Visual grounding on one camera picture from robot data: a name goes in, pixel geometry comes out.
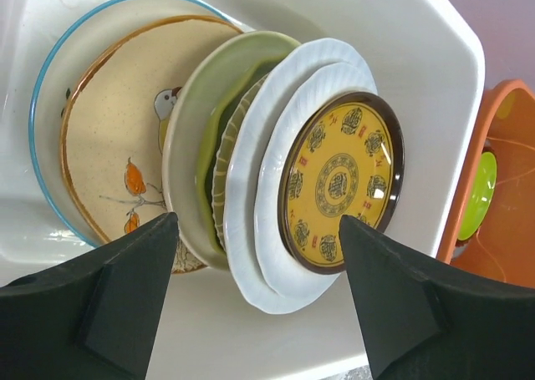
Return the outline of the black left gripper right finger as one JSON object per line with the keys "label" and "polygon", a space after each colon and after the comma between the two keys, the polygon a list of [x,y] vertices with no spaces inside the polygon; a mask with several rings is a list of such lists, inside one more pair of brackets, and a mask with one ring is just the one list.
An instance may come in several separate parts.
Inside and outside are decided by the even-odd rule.
{"label": "black left gripper right finger", "polygon": [[533,378],[533,289],[449,266],[351,215],[339,238],[373,378]]}

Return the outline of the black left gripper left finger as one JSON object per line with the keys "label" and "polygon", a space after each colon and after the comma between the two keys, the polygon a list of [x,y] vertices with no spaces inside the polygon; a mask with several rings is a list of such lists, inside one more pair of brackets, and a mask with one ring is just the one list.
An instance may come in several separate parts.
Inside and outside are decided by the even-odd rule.
{"label": "black left gripper left finger", "polygon": [[162,214],[1,289],[3,379],[143,379],[179,240]]}

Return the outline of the white deep plate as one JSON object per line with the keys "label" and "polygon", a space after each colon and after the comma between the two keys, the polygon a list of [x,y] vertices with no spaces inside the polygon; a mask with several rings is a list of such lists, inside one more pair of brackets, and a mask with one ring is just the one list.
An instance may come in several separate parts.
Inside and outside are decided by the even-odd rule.
{"label": "white deep plate", "polygon": [[278,224],[278,192],[285,161],[301,128],[332,99],[377,88],[371,71],[362,64],[332,63],[318,69],[298,87],[280,114],[262,159],[254,206],[254,242],[265,282],[279,296],[304,306],[318,299],[338,278],[319,275],[298,263],[283,243]]}
{"label": "white deep plate", "polygon": [[315,274],[286,251],[278,223],[267,224],[263,240],[276,246],[271,267],[274,281],[288,280],[295,293],[274,291],[257,260],[254,207],[276,207],[277,196],[257,196],[258,176],[268,143],[275,144],[270,162],[283,164],[306,121],[336,94],[361,87],[375,94],[369,65],[350,44],[322,38],[295,48],[262,83],[246,112],[227,170],[223,231],[232,276],[245,300],[268,314],[288,314],[316,301],[337,275]]}

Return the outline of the small yellow black dish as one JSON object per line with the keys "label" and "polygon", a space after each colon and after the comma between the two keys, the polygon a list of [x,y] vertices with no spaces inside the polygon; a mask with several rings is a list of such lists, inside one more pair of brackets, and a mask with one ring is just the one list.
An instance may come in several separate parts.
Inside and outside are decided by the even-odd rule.
{"label": "small yellow black dish", "polygon": [[384,231],[404,170],[400,124],[381,97],[348,92],[318,108],[293,141],[280,180],[278,226],[290,256],[319,275],[343,271],[342,216]]}

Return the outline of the beige bird pattern plate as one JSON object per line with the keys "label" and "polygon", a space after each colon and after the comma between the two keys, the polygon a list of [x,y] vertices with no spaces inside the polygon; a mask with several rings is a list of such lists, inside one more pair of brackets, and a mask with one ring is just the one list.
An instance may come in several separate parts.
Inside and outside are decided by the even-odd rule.
{"label": "beige bird pattern plate", "polygon": [[166,211],[161,164],[171,111],[196,67],[238,34],[220,18],[163,18],[110,46],[80,79],[60,131],[60,161],[98,245]]}

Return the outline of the white watermelon pattern plate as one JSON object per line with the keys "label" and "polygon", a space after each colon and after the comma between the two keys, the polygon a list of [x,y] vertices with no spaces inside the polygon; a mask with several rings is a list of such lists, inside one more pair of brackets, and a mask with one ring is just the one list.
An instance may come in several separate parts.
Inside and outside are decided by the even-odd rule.
{"label": "white watermelon pattern plate", "polygon": [[109,0],[75,21],[51,48],[34,85],[28,117],[30,157],[38,185],[69,240],[101,242],[75,207],[60,168],[64,108],[87,68],[112,44],[149,23],[178,15],[226,16],[199,0]]}

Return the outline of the beige green floral plate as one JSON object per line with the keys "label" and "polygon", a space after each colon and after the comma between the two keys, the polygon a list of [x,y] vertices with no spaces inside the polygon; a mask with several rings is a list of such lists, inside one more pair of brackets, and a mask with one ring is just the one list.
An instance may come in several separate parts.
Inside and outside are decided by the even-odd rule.
{"label": "beige green floral plate", "polygon": [[252,31],[228,39],[193,71],[171,112],[162,156],[166,207],[177,214],[185,247],[214,269],[226,271],[227,258],[209,245],[195,180],[196,161],[210,113],[240,72],[261,60],[286,56],[299,44],[295,38],[274,31]]}

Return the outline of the green dotted scalloped plate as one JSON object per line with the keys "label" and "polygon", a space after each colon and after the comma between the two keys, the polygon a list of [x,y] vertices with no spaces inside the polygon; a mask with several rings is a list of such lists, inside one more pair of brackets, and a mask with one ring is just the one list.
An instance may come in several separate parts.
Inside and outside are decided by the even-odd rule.
{"label": "green dotted scalloped plate", "polygon": [[201,150],[196,161],[196,197],[201,209],[201,218],[206,225],[206,233],[209,237],[209,245],[219,254],[226,255],[221,242],[217,238],[212,218],[211,199],[207,192],[207,177],[211,173],[211,168],[215,162],[217,141],[221,139],[218,134],[219,125],[225,116],[225,111],[230,107],[236,108],[242,96],[265,74],[271,72],[273,68],[285,58],[284,54],[279,54],[274,58],[264,59],[240,72],[236,80],[231,83],[231,87],[217,100],[216,107],[210,113],[202,140]]}

